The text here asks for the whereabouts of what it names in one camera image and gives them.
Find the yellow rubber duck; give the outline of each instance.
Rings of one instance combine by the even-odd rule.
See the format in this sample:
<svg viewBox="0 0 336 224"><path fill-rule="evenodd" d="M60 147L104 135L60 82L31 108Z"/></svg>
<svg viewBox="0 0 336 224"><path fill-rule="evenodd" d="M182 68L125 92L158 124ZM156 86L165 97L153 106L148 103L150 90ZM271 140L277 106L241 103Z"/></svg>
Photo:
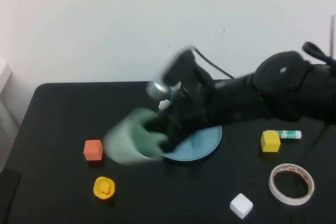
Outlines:
<svg viewBox="0 0 336 224"><path fill-rule="evenodd" d="M100 199L111 198L114 194L115 187L113 180L106 177L98 177L93 186L93 193Z"/></svg>

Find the orange cube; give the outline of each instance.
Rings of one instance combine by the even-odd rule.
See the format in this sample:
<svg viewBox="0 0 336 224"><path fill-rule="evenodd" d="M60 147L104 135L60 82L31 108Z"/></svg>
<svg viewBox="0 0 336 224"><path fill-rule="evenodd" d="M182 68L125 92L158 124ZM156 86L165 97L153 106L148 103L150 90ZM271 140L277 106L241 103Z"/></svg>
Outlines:
<svg viewBox="0 0 336 224"><path fill-rule="evenodd" d="M103 145L100 140L86 140L84 146L84 156L87 161L101 160L103 155Z"/></svg>

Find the blue plate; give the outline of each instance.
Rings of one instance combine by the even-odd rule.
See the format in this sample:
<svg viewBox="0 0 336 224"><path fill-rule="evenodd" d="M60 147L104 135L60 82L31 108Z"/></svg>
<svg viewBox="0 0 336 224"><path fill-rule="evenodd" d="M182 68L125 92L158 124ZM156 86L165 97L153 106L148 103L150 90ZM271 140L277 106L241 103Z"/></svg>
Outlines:
<svg viewBox="0 0 336 224"><path fill-rule="evenodd" d="M171 99L176 91L171 92ZM213 152L222 138L222 127L216 126L200 130L179 144L173 152L164 153L166 158L176 161L194 161Z"/></svg>

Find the tape roll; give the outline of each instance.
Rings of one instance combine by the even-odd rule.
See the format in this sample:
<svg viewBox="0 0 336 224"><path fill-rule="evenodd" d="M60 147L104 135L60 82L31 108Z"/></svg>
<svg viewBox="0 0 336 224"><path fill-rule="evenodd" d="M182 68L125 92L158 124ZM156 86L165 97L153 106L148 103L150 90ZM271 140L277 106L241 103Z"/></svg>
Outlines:
<svg viewBox="0 0 336 224"><path fill-rule="evenodd" d="M284 195L282 192L279 191L279 189L275 186L274 183L274 177L275 175L277 175L280 172L283 171L290 171L290 172L294 172L299 174L306 182L307 187L308 187L308 193L301 197L301 198L291 198L288 197L286 195ZM313 178L310 176L310 174L303 169L302 167L298 166L298 165L294 165L294 164L281 164L276 166L272 172L271 175L269 176L269 189L271 190L272 194L281 202L291 205L291 206L299 206L302 205L304 203L306 203L310 197L312 196L312 194L314 193L315 190L315 185L314 185L314 181Z"/></svg>

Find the yellow block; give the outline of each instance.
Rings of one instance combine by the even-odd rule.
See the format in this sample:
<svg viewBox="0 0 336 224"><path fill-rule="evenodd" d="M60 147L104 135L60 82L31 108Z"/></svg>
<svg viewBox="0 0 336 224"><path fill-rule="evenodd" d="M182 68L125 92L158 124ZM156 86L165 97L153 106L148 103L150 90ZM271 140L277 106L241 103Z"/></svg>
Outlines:
<svg viewBox="0 0 336 224"><path fill-rule="evenodd" d="M261 148L263 152L278 152L280 147L279 134L276 131L264 131L261 135Z"/></svg>

